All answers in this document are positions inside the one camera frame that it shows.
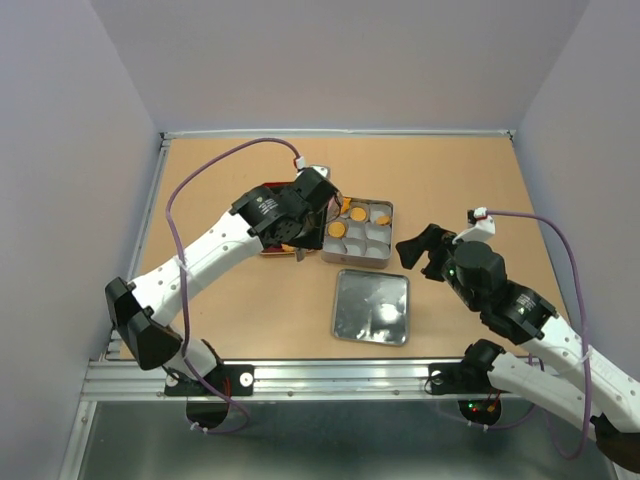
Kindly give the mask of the orange cat-shaped cookie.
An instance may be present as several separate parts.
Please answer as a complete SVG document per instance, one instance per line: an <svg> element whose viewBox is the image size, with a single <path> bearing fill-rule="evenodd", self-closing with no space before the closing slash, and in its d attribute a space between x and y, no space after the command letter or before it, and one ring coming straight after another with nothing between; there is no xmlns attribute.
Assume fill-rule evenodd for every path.
<svg viewBox="0 0 640 480"><path fill-rule="evenodd" d="M344 198L341 204L341 208L340 208L340 213L344 214L346 212L349 211L350 209L350 203L351 203L351 199L350 198Z"/></svg>

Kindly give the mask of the round tan biscuit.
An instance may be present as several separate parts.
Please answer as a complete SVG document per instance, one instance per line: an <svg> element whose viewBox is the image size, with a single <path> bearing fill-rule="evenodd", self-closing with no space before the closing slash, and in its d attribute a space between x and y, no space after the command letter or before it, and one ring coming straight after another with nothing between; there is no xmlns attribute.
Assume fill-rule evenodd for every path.
<svg viewBox="0 0 640 480"><path fill-rule="evenodd" d="M349 217L355 222L366 222L368 219L368 210L361 206L355 206L350 209Z"/></svg>
<svg viewBox="0 0 640 480"><path fill-rule="evenodd" d="M346 235L347 226L339 221L331 222L327 227L327 234L332 238L341 239Z"/></svg>

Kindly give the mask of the square cookie tin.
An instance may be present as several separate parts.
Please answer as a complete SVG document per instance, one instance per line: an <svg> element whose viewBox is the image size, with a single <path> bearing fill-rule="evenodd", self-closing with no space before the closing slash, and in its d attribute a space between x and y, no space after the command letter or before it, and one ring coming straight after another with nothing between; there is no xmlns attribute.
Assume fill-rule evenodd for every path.
<svg viewBox="0 0 640 480"><path fill-rule="evenodd" d="M344 198L350 198L350 209L361 206L368 210L366 222L355 222L350 219L349 212L341 214L340 208ZM381 215L390 215L392 223L379 226L375 220ZM346 235L332 238L327 234L331 222L339 221L347 226ZM391 259L391 247L394 225L394 206L389 201L372 200L359 197L343 197L339 200L337 211L329 215L324 229L324 243L320 252L323 261L358 268L385 269Z"/></svg>

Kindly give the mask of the silver tin lid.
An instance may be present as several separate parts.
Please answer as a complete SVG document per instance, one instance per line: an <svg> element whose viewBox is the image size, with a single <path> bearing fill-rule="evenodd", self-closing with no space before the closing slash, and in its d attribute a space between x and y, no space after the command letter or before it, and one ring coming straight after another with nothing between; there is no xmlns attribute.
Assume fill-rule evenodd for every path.
<svg viewBox="0 0 640 480"><path fill-rule="evenodd" d="M332 334L341 340L400 347L409 339L409 279L343 269L337 276Z"/></svg>

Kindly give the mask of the silver metal tongs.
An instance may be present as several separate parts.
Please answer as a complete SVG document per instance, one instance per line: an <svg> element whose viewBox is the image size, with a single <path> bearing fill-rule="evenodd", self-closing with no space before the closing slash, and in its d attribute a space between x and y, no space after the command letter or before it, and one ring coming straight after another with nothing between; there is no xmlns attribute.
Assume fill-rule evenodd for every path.
<svg viewBox="0 0 640 480"><path fill-rule="evenodd" d="M295 255L295 259L297 262L302 262L304 261L308 255L313 254L314 250L312 249L300 249L300 248L296 248L294 250L294 255Z"/></svg>

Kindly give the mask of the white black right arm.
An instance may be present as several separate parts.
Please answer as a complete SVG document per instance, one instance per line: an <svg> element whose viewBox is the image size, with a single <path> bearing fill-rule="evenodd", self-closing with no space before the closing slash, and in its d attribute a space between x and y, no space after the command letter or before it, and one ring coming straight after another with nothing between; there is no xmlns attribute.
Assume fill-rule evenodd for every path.
<svg viewBox="0 0 640 480"><path fill-rule="evenodd" d="M639 382L588 345L558 310L533 289L510 280L490 232L462 234L429 225L397 244L401 265L429 258L425 278L447 283L493 333L539 359L533 367L502 347L478 341L460 366L463 384L515 393L573 424L609 460L639 470Z"/></svg>

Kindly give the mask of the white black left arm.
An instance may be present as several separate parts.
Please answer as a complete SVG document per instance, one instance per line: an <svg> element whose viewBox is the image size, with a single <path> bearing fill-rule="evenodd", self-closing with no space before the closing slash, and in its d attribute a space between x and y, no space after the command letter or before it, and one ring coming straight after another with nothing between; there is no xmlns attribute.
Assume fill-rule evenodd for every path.
<svg viewBox="0 0 640 480"><path fill-rule="evenodd" d="M338 196L327 168L305 167L292 182L243 194L203 235L155 269L111 280L105 287L109 317L138 366L164 367L186 376L199 393L215 392L222 384L219 357L204 341L173 328L173 320L227 271L266 249L321 249Z"/></svg>

